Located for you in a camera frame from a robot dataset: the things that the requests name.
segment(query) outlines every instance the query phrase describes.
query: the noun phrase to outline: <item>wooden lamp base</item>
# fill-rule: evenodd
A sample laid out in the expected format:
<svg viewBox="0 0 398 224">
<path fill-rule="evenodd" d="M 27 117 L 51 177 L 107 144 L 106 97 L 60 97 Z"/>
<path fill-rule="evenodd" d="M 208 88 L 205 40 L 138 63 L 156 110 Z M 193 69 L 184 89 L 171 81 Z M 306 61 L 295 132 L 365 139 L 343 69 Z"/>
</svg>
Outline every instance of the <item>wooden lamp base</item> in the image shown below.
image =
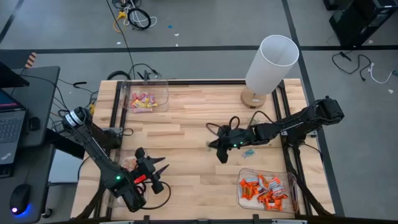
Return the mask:
<svg viewBox="0 0 398 224">
<path fill-rule="evenodd" d="M 244 106 L 250 109 L 260 108 L 267 99 L 267 95 L 255 94 L 252 90 L 246 87 L 241 93 L 241 100 Z"/>
</svg>

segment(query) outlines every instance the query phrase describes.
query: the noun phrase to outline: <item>wooden table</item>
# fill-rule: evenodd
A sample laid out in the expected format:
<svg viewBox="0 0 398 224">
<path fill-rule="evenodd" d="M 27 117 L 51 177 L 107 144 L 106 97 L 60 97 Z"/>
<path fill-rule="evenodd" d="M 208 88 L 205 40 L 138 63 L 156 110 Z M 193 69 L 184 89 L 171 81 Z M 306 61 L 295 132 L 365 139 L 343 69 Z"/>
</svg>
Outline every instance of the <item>wooden table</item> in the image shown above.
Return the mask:
<svg viewBox="0 0 398 224">
<path fill-rule="evenodd" d="M 307 106 L 303 88 L 299 79 L 284 81 L 293 114 Z M 109 127 L 116 85 L 117 81 L 101 82 L 93 119 L 99 127 Z M 260 218 L 294 217 L 289 213 L 243 209 L 237 204 L 236 184 L 238 172 L 242 168 L 286 172 L 280 137 L 266 146 L 233 149 L 228 152 L 226 164 L 221 164 L 216 151 L 206 146 L 206 142 L 216 139 L 205 128 L 207 122 L 227 124 L 232 116 L 239 116 L 241 126 L 247 126 L 255 110 L 246 108 L 241 103 L 243 88 L 244 85 L 170 85 L 167 112 L 127 113 L 125 128 L 132 128 L 134 134 L 123 137 L 121 157 L 133 155 L 138 147 L 146 149 L 151 157 L 166 157 L 166 160 L 157 164 L 157 168 L 170 164 L 161 180 L 172 186 L 172 196 L 164 207 L 157 210 L 131 213 L 126 207 L 114 207 L 111 218 L 142 220 L 144 215 L 150 215 L 151 220 L 251 219 L 253 214 L 259 214 Z M 279 100 L 279 104 L 281 111 L 284 111 L 282 100 Z M 260 110 L 276 120 L 271 95 Z M 120 117 L 121 107 L 118 106 L 116 127 Z M 268 122 L 260 114 L 256 119 Z M 307 138 L 306 143 L 318 147 L 316 139 Z M 249 148 L 255 148 L 256 155 L 244 159 L 242 153 Z M 319 153 L 307 146 L 300 147 L 300 150 L 308 188 L 333 213 Z M 99 169 L 88 159 L 81 168 L 71 217 L 77 216 L 91 200 L 98 188 L 99 179 Z M 162 203 L 168 194 L 167 189 L 158 195 L 154 195 L 151 190 L 147 192 L 147 207 Z M 106 214 L 106 199 L 103 197 L 101 216 Z M 302 194 L 299 194 L 298 202 L 301 213 L 305 213 Z"/>
</svg>

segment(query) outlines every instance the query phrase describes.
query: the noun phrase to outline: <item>black desk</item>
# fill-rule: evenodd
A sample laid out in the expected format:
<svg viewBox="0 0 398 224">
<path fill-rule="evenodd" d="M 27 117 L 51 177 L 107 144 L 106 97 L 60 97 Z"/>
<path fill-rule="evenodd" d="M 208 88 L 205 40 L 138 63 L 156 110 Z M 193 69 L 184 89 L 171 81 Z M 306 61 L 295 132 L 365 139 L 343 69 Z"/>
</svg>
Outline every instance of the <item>black desk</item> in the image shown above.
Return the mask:
<svg viewBox="0 0 398 224">
<path fill-rule="evenodd" d="M 59 71 L 59 67 L 31 68 L 24 71 L 23 75 L 44 78 L 57 84 Z M 19 147 L 17 151 L 13 176 L 0 179 L 0 223 L 39 221 L 47 200 L 48 179 L 55 146 L 79 158 L 83 158 L 84 155 L 84 149 L 81 146 L 47 129 L 55 92 L 54 85 L 38 78 L 24 78 L 30 82 L 30 86 L 16 88 L 12 96 L 29 110 L 29 118 L 36 116 L 40 119 L 41 128 L 38 131 L 25 130 L 19 143 L 22 147 Z M 23 214 L 15 216 L 10 211 L 9 199 L 15 187 L 23 184 L 25 180 L 30 185 L 30 204 Z"/>
</svg>

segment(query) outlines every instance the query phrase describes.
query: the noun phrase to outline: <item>lamp shade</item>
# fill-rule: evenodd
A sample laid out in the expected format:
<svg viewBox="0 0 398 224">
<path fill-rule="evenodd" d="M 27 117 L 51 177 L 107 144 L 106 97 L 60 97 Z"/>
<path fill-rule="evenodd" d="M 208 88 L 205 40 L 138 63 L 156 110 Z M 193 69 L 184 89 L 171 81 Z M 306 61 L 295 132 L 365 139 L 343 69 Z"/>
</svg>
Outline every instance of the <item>lamp shade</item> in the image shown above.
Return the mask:
<svg viewBox="0 0 398 224">
<path fill-rule="evenodd" d="M 246 85 L 259 95 L 272 93 L 299 55 L 299 48 L 289 38 L 282 35 L 266 37 L 246 74 Z"/>
</svg>

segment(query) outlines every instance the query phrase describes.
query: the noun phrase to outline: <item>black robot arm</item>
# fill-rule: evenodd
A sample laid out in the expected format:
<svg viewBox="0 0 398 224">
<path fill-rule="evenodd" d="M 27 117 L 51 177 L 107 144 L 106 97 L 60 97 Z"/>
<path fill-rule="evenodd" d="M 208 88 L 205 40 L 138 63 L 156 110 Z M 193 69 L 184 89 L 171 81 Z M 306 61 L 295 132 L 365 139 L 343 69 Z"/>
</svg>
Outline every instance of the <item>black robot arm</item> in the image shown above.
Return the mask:
<svg viewBox="0 0 398 224">
<path fill-rule="evenodd" d="M 243 146 L 267 144 L 278 134 L 287 135 L 289 143 L 300 145 L 308 133 L 322 128 L 322 125 L 339 123 L 343 118 L 344 114 L 337 101 L 327 96 L 279 122 L 249 124 L 246 129 L 231 129 L 230 124 L 220 126 L 218 139 L 209 143 L 209 146 L 217 149 L 218 159 L 221 163 L 226 163 L 227 151 L 234 147 L 240 149 Z"/>
<path fill-rule="evenodd" d="M 167 166 L 155 172 L 154 164 L 165 158 L 154 159 L 145 155 L 143 148 L 136 150 L 137 166 L 132 171 L 113 162 L 104 149 L 120 147 L 119 134 L 113 131 L 103 131 L 92 122 L 90 112 L 84 108 L 76 108 L 62 116 L 63 127 L 83 146 L 101 171 L 102 184 L 116 198 L 122 196 L 130 212 L 136 212 L 146 204 L 141 184 L 148 180 L 152 182 L 155 194 L 163 191 L 159 180 Z"/>
</svg>

